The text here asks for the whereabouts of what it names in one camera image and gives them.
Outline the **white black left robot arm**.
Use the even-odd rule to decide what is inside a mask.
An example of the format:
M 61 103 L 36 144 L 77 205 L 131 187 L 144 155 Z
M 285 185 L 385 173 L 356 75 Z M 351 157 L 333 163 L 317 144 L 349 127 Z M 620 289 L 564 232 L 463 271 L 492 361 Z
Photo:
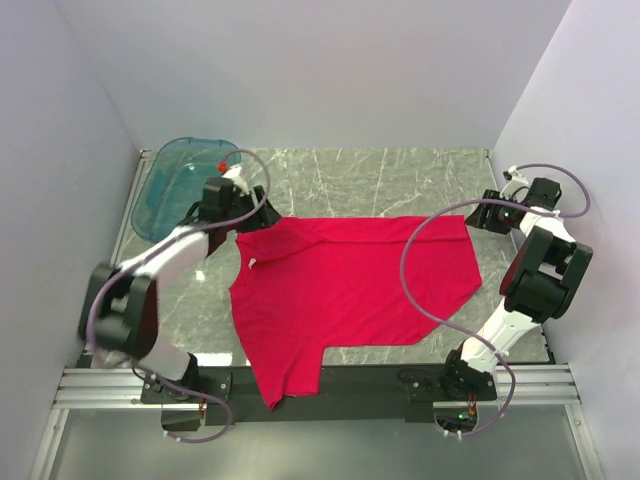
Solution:
M 281 218 L 270 187 L 250 187 L 237 169 L 206 180 L 200 200 L 163 240 L 138 256 L 101 263 L 89 278 L 77 335 L 93 353 L 123 355 L 164 383 L 176 401 L 200 388 L 195 356 L 159 332 L 159 297 L 183 271 L 207 259 L 231 231 L 250 233 Z

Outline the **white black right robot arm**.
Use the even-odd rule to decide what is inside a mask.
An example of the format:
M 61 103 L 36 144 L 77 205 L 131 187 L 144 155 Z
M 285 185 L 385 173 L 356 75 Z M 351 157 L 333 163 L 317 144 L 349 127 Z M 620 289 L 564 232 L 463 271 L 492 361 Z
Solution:
M 489 388 L 498 359 L 483 340 L 505 354 L 525 333 L 566 313 L 594 255 L 555 214 L 562 195 L 559 183 L 547 178 L 528 181 L 515 169 L 504 176 L 505 187 L 487 190 L 483 199 L 507 204 L 484 203 L 465 223 L 498 234 L 515 229 L 525 240 L 501 282 L 502 300 L 477 332 L 479 337 L 465 340 L 447 356 L 439 387 L 452 399 Z

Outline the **red t shirt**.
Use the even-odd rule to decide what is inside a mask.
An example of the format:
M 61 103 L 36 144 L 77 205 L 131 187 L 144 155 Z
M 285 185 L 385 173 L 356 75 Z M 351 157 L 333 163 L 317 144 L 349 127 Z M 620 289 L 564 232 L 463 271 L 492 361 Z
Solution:
M 417 343 L 482 284 L 459 215 L 287 217 L 236 244 L 232 317 L 268 408 L 316 394 L 327 349 Z

